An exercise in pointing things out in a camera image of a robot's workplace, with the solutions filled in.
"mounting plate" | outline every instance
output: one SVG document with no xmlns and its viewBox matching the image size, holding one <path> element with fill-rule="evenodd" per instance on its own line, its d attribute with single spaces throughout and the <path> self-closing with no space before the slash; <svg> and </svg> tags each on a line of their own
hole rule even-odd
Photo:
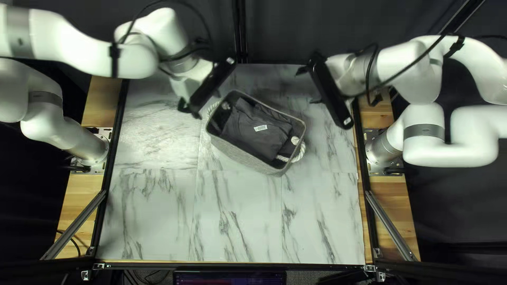
<svg viewBox="0 0 507 285">
<path fill-rule="evenodd" d="M 363 129 L 363 136 L 365 139 L 365 145 L 368 144 L 369 141 L 377 139 L 381 134 L 381 130 L 383 129 Z M 402 176 L 401 173 L 393 173 L 393 174 L 385 174 L 384 168 L 385 166 L 379 166 L 375 163 L 371 162 L 368 158 L 366 158 L 366 163 L 368 166 L 368 174 L 370 176 Z M 403 168 L 403 159 L 401 156 L 395 158 L 391 161 L 391 166 L 396 168 Z"/>
<path fill-rule="evenodd" d="M 113 136 L 113 128 L 96 128 L 98 129 L 98 133 L 95 135 L 98 136 L 103 141 L 107 141 L 108 143 L 111 141 L 111 137 Z M 107 163 L 107 158 L 104 159 L 101 163 L 90 166 L 90 172 L 82 172 L 79 170 L 72 170 L 72 174 L 81 174 L 81 175 L 104 175 L 105 164 Z M 76 157 L 73 157 L 70 161 L 71 165 L 75 166 L 84 166 L 79 163 L 79 160 Z"/>
</svg>

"folded black shirt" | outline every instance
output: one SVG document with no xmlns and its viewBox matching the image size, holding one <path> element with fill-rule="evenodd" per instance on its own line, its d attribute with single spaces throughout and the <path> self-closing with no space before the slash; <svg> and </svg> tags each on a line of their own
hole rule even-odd
<svg viewBox="0 0 507 285">
<path fill-rule="evenodd" d="M 290 123 L 277 120 L 240 98 L 220 137 L 269 162 L 275 159 L 291 130 Z"/>
</svg>

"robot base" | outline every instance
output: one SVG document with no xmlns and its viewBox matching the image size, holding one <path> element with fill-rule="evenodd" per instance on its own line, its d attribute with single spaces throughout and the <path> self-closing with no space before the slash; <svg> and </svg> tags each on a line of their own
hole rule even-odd
<svg viewBox="0 0 507 285">
<path fill-rule="evenodd" d="M 106 150 L 109 151 L 109 143 L 111 140 L 111 137 L 113 136 L 113 128 L 96 128 L 98 129 L 98 133 L 95 135 L 99 137 L 103 142 L 106 144 Z M 90 165 L 90 171 L 89 172 L 82 172 L 79 170 L 72 170 L 72 174 L 86 174 L 86 175 L 104 175 L 105 171 L 105 165 L 107 163 L 107 156 L 105 159 L 99 162 L 95 161 L 84 161 L 80 158 L 73 157 L 70 164 L 73 166 L 87 166 Z"/>
<path fill-rule="evenodd" d="M 366 151 L 368 152 L 368 145 L 371 144 L 372 141 L 377 139 L 381 134 L 382 129 L 363 129 L 363 136 L 365 139 Z M 402 176 L 401 173 L 392 173 L 385 174 L 384 169 L 387 167 L 392 168 L 403 168 L 403 159 L 401 156 L 396 157 L 390 162 L 386 162 L 382 165 L 371 162 L 368 158 L 366 159 L 366 163 L 368 165 L 368 174 L 370 176 Z"/>
</svg>

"white marble table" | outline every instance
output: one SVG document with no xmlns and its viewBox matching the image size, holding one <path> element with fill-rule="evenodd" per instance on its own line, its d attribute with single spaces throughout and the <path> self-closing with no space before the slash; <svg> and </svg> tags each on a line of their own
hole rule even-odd
<svg viewBox="0 0 507 285">
<path fill-rule="evenodd" d="M 238 89 L 306 122 L 306 154 L 282 177 L 216 150 L 206 121 L 176 110 L 165 75 L 131 81 L 97 257 L 364 264 L 352 130 L 309 104 L 317 91 L 297 68 L 238 65 L 216 93 Z"/>
</svg>

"white rope handle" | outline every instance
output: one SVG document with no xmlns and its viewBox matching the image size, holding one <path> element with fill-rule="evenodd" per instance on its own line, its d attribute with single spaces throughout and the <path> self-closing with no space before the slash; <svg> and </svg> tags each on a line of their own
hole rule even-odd
<svg viewBox="0 0 507 285">
<path fill-rule="evenodd" d="M 299 138 L 297 136 L 293 136 L 291 138 L 291 142 L 293 145 L 297 146 L 298 142 L 299 142 Z M 301 147 L 299 149 L 298 156 L 294 157 L 290 162 L 294 163 L 294 162 L 297 162 L 300 159 L 302 159 L 303 156 L 305 155 L 305 151 L 306 151 L 306 144 L 305 144 L 305 141 L 303 140 L 303 141 L 301 141 Z M 277 155 L 276 159 L 281 160 L 283 162 L 289 162 L 289 160 L 290 160 L 290 158 L 285 157 L 285 156 L 281 156 L 281 155 Z"/>
<path fill-rule="evenodd" d="M 218 108 L 220 103 L 221 102 L 218 101 L 218 102 L 211 104 L 211 106 L 209 106 L 209 108 L 206 112 L 208 114 L 208 120 L 211 117 L 211 113 L 213 113 L 213 111 L 216 108 Z M 224 106 L 224 108 L 229 109 L 230 108 L 229 104 L 227 102 L 224 102 L 224 103 L 227 104 L 226 106 Z M 297 136 L 293 136 L 293 137 L 291 137 L 291 142 L 293 145 L 297 146 L 298 142 L 299 142 L 299 138 Z M 294 162 L 297 162 L 303 158 L 303 156 L 305 155 L 305 151 L 306 151 L 306 144 L 305 144 L 305 141 L 303 140 L 303 141 L 301 141 L 301 147 L 299 149 L 299 154 L 296 157 L 294 157 L 292 160 L 290 158 L 282 156 L 282 155 L 277 155 L 276 159 L 281 160 L 283 162 L 289 162 L 289 160 L 290 160 L 291 163 L 294 163 Z"/>
</svg>

